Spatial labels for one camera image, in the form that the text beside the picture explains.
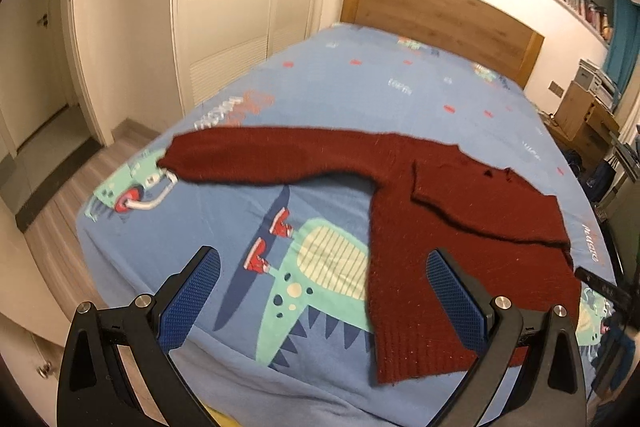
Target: red sneaker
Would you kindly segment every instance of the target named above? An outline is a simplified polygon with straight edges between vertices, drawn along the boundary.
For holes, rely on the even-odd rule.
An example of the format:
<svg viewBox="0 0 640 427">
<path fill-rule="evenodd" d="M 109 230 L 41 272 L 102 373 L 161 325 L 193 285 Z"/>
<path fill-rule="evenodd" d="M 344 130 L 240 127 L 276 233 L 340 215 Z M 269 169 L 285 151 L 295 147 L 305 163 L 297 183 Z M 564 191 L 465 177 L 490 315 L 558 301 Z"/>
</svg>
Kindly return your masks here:
<svg viewBox="0 0 640 427">
<path fill-rule="evenodd" d="M 287 217 L 289 217 L 289 209 L 286 206 L 283 206 L 276 214 L 276 217 L 273 218 L 273 223 L 271 223 L 269 232 L 279 237 L 291 237 L 293 234 L 293 227 L 289 223 L 285 223 Z"/>
<path fill-rule="evenodd" d="M 269 271 L 269 263 L 267 263 L 266 259 L 260 257 L 264 250 L 266 249 L 267 244 L 264 239 L 259 237 L 255 240 L 254 245 L 249 250 L 249 253 L 244 260 L 244 269 L 251 270 L 253 272 L 258 273 L 267 273 Z"/>
</svg>

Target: electronic device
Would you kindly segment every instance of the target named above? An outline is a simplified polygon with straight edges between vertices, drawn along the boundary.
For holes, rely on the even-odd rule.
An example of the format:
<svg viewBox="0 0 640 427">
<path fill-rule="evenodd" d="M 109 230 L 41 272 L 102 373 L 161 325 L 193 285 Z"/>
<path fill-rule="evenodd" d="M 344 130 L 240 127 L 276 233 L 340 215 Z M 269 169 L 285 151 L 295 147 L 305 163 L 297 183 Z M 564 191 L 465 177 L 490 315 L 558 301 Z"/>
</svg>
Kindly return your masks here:
<svg viewBox="0 0 640 427">
<path fill-rule="evenodd" d="M 574 82 L 592 92 L 609 112 L 618 103 L 618 88 L 602 69 L 588 59 L 580 59 Z"/>
</svg>

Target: wall socket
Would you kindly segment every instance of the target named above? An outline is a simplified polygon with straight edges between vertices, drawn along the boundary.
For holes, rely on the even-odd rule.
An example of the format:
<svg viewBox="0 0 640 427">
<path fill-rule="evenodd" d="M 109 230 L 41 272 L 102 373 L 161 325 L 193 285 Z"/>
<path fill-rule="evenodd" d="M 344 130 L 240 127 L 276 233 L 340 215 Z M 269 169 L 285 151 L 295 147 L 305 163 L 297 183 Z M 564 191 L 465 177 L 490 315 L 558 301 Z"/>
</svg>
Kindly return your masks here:
<svg viewBox="0 0 640 427">
<path fill-rule="evenodd" d="M 562 98 L 562 95 L 564 95 L 564 89 L 558 86 L 558 84 L 556 84 L 555 82 L 551 82 L 551 84 L 549 84 L 549 91 L 551 91 L 558 98 Z"/>
</svg>

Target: bed frame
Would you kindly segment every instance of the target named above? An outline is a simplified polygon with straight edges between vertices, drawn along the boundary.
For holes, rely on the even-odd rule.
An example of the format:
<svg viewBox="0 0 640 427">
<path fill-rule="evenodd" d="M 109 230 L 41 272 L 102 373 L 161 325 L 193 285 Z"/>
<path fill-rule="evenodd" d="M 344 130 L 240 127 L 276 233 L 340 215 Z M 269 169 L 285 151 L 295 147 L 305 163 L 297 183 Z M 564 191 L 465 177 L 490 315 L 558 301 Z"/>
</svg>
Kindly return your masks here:
<svg viewBox="0 0 640 427">
<path fill-rule="evenodd" d="M 455 53 L 522 88 L 545 39 L 481 0 L 344 0 L 340 20 Z"/>
</svg>

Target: ribbed hem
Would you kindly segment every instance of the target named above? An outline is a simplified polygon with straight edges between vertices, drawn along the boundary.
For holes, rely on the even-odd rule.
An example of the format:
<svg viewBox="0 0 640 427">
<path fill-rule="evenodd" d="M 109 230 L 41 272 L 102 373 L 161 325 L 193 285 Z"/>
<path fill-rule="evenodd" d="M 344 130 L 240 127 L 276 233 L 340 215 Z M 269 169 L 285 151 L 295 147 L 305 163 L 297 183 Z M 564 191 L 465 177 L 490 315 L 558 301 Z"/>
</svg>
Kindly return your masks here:
<svg viewBox="0 0 640 427">
<path fill-rule="evenodd" d="M 466 371 L 476 359 L 460 341 L 430 339 L 431 325 L 374 328 L 378 383 L 396 383 L 408 378 Z M 521 365 L 526 348 L 518 348 L 510 365 Z"/>
</svg>

